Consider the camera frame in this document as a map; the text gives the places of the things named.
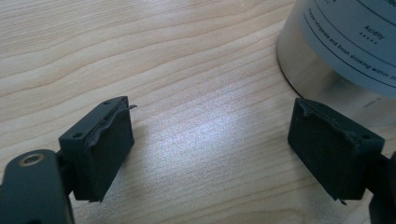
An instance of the metal cylinder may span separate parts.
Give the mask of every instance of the metal cylinder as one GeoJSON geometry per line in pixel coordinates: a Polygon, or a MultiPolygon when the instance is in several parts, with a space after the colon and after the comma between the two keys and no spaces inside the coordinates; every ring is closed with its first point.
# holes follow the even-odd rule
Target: metal cylinder
{"type": "MultiPolygon", "coordinates": [[[[366,70],[367,72],[373,73],[373,69],[377,69],[375,65],[371,64],[375,62],[374,60],[367,59],[367,63],[365,63],[364,60],[357,60],[353,52],[354,46],[360,47],[361,45],[365,45],[357,41],[353,43],[353,38],[358,37],[349,37],[347,34],[343,34],[342,31],[337,30],[336,25],[332,24],[332,21],[330,21],[329,17],[326,17],[325,13],[323,14],[326,20],[321,21],[320,16],[322,15],[319,14],[324,11],[324,7],[339,2],[340,1],[333,0],[297,1],[277,42],[277,57],[282,71],[290,85],[304,98],[326,104],[362,125],[387,126],[396,124],[396,94],[393,94],[391,88],[389,92],[384,94],[384,92],[382,92],[384,89],[381,89],[381,86],[370,88],[370,86],[365,85],[365,83],[363,83],[364,85],[358,84],[357,82],[360,82],[360,77],[356,77],[357,79],[349,77],[348,75],[350,75],[350,73],[347,73],[347,70],[347,74],[342,74],[345,71],[342,67],[341,69],[339,68],[339,66],[344,66],[344,63],[346,63],[346,65],[352,64],[349,68],[355,67],[354,69],[357,68],[358,70],[360,67],[366,65],[366,67],[362,68],[364,73],[366,70]],[[321,6],[318,2],[327,2],[327,4],[321,6]],[[303,25],[306,25],[304,24],[305,22],[311,22],[312,25],[309,27],[310,30],[303,29],[303,25]],[[336,39],[336,35],[340,35],[338,33],[332,34],[332,32],[334,33],[335,31],[338,31],[346,39],[352,40],[352,43],[349,44],[354,45],[351,45],[350,49],[344,48],[344,44],[340,44],[341,36],[338,40],[334,40],[336,39]],[[313,48],[312,43],[309,43],[307,40],[307,34],[304,32],[314,33],[314,35],[318,37],[318,41],[327,49],[323,48],[323,46],[320,46],[322,49],[319,50],[313,48]]],[[[360,29],[362,31],[358,31],[360,33],[356,35],[363,37],[363,35],[369,33],[368,29],[370,29],[370,27],[362,27],[360,29]]],[[[386,38],[391,38],[390,35],[396,35],[396,29],[391,31],[388,30],[388,32],[386,38]]],[[[378,43],[375,42],[376,39],[381,37],[378,33],[374,34],[373,32],[372,34],[367,34],[367,36],[370,36],[371,39],[366,39],[365,36],[364,41],[368,41],[370,46],[376,48],[382,47],[380,45],[380,40],[378,40],[378,43]]],[[[391,54],[393,54],[394,57],[389,64],[392,65],[394,63],[394,58],[396,58],[396,54],[395,52],[391,52],[391,54]]],[[[388,76],[390,76],[388,77],[390,86],[393,85],[393,80],[391,80],[393,75],[396,76],[395,73],[388,74],[388,76]]]]}

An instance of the wooden table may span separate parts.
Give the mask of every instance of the wooden table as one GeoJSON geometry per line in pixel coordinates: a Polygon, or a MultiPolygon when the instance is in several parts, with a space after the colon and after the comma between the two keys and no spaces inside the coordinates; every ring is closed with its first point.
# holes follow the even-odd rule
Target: wooden table
{"type": "MultiPolygon", "coordinates": [[[[71,195],[77,223],[370,223],[369,193],[335,202],[287,143],[276,39],[293,4],[2,1],[0,174],[127,95],[136,143],[102,203],[71,195]]],[[[389,156],[396,128],[372,130],[389,156]]]]}

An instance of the white label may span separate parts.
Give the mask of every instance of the white label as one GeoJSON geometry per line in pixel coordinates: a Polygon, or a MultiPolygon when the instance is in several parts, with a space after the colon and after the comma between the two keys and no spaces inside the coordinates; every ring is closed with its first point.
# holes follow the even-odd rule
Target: white label
{"type": "Polygon", "coordinates": [[[396,98],[395,0],[307,0],[299,24],[308,45],[339,75],[396,98]]]}

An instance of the light wood surface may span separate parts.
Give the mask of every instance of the light wood surface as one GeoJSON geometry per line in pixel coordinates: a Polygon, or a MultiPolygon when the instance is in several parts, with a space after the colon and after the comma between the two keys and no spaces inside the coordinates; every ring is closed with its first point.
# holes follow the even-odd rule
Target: light wood surface
{"type": "MultiPolygon", "coordinates": [[[[287,143],[276,39],[293,4],[1,1],[1,176],[127,95],[136,143],[102,203],[70,196],[77,223],[370,223],[370,193],[333,201],[287,143]]],[[[390,155],[396,128],[371,130],[390,155]]]]}

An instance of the silver metal canister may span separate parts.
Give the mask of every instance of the silver metal canister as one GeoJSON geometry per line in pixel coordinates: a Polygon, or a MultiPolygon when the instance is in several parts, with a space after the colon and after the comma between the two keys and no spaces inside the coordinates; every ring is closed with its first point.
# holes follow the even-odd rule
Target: silver metal canister
{"type": "Polygon", "coordinates": [[[366,126],[396,124],[396,3],[297,0],[277,43],[304,98],[366,126]]]}

